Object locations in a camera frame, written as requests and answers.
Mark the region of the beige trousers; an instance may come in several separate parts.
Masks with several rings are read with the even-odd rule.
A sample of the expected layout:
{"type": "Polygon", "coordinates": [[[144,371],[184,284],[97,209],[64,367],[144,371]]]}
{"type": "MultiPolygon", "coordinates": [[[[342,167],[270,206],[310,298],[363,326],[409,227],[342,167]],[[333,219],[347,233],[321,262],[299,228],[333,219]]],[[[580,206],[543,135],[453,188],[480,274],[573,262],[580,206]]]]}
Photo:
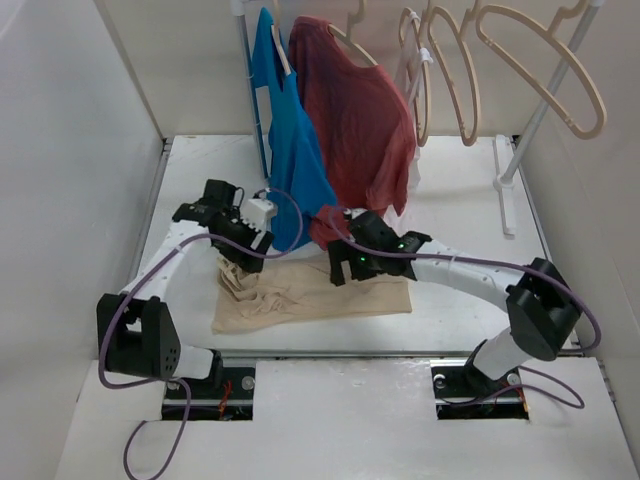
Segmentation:
{"type": "Polygon", "coordinates": [[[218,334],[412,311],[406,279],[381,275],[335,286],[326,255],[268,263],[262,272],[253,274],[222,258],[217,266],[218,298],[212,331],[218,334]]]}

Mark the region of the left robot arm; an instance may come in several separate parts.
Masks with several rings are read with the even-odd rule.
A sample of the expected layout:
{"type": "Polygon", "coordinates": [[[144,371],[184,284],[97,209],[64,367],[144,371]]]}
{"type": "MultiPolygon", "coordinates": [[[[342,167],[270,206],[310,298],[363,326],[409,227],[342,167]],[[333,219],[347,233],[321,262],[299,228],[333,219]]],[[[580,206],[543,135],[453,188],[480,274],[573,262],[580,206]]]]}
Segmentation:
{"type": "Polygon", "coordinates": [[[260,195],[244,199],[241,193],[226,181],[207,181],[200,199],[175,211],[142,272],[120,293],[101,297],[96,313],[103,373],[187,378],[204,397],[221,390],[220,354],[181,341],[169,301],[209,250],[250,273],[261,271],[274,239],[267,224],[277,207],[260,195]]]}

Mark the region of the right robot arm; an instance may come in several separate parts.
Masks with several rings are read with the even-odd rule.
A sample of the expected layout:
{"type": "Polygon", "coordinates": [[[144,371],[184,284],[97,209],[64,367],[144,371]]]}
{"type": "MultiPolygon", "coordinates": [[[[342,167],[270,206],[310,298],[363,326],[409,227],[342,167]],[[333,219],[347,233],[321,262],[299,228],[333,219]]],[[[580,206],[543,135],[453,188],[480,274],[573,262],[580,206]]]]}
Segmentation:
{"type": "Polygon", "coordinates": [[[424,233],[398,235],[369,210],[344,217],[347,230],[328,244],[334,285],[386,274],[450,287],[507,314],[508,327],[482,341],[462,369],[462,381],[473,393],[490,392],[530,359],[555,360],[584,312],[548,260],[517,265],[472,258],[424,233]]]}

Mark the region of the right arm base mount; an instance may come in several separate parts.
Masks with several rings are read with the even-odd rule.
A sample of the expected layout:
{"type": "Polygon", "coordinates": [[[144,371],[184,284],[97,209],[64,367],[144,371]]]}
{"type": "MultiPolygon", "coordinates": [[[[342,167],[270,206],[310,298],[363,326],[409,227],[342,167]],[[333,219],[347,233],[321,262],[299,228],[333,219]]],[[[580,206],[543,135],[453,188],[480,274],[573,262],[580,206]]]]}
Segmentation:
{"type": "Polygon", "coordinates": [[[472,371],[461,359],[430,363],[435,410],[439,420],[528,420],[517,368],[498,380],[472,371]]]}

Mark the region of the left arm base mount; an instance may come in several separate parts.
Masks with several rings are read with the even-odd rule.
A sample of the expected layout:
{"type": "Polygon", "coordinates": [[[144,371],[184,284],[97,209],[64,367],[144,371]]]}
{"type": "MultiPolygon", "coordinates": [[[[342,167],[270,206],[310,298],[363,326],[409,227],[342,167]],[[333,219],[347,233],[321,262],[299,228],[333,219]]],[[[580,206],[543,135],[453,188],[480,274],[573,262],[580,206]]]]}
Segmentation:
{"type": "Polygon", "coordinates": [[[191,389],[190,421],[250,421],[253,418],[255,364],[232,364],[221,380],[186,379],[191,389]]]}

